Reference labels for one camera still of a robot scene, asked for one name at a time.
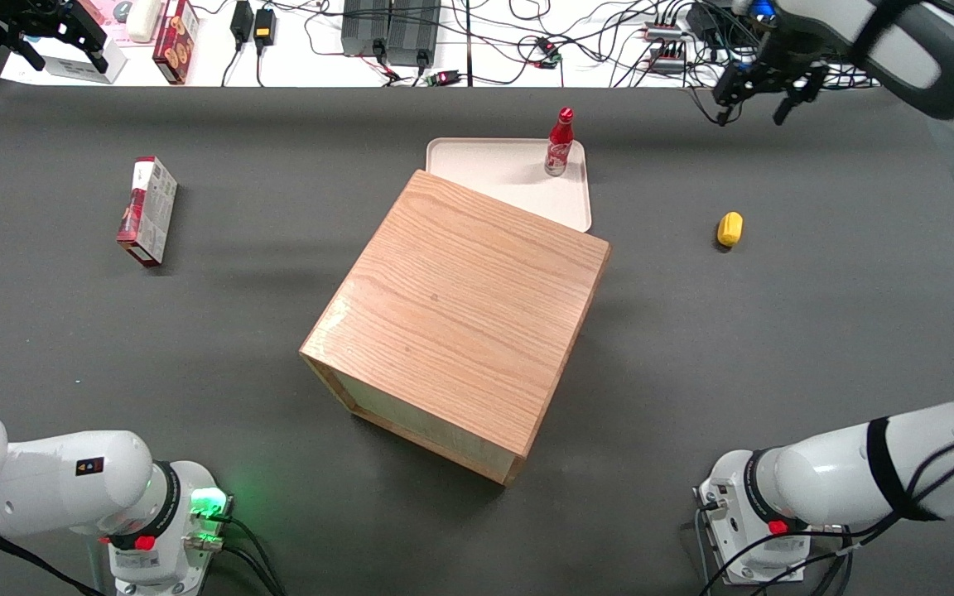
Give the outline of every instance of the green light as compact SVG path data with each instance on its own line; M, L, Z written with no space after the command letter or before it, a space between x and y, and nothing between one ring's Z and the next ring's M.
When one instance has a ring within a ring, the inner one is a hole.
M216 487L190 493L190 513L196 516L223 516L227 509L227 493Z

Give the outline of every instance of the white tray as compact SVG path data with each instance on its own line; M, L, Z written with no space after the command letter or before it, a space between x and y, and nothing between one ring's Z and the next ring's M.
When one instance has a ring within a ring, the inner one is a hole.
M591 227L584 146L573 141L561 176L544 171L547 139L429 141L425 170L514 207L586 233Z

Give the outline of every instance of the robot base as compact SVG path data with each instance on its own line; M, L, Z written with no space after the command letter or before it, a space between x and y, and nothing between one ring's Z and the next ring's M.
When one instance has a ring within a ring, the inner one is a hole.
M118 550L109 546L109 567L118 596L196 596L205 583L212 552L183 546L187 536L219 536L223 524L190 513L190 495L216 486L204 465L173 461L179 478L179 507L154 550Z
M746 546L771 536L768 524L757 516L745 493L745 465L752 456L752 450L732 450L716 461L709 478L694 489L701 505L720 503L720 508L706 512L709 541L720 566ZM724 581L727 584L770 581L791 565L797 565L807 558L809 540L809 536L785 536L769 540L731 563L724 574ZM805 570L801 569L780 581L804 579Z

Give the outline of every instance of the yellow object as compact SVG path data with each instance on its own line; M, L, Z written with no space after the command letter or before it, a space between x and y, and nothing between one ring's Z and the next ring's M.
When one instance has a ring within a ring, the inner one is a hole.
M720 227L716 228L716 241L731 248L739 240L742 240L742 215L731 211L720 220Z

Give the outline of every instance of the product box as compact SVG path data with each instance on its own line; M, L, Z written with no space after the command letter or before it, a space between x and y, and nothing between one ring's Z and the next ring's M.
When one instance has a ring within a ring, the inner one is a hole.
M91 83L112 84L120 75L120 71L124 69L124 65L128 63L128 58L124 56L120 46L108 37L105 38L105 44L102 44L102 57L109 63L104 74L90 64L83 50L69 46L63 41L53 38L39 39L35 50L39 52L43 60L46 60L46 72L50 75L89 80Z
M152 61L170 84L184 84L197 38L197 15L188 0L169 0L152 50Z
M135 160L132 201L124 210L117 243L145 267L163 262L177 188L175 178L159 159L149 156Z

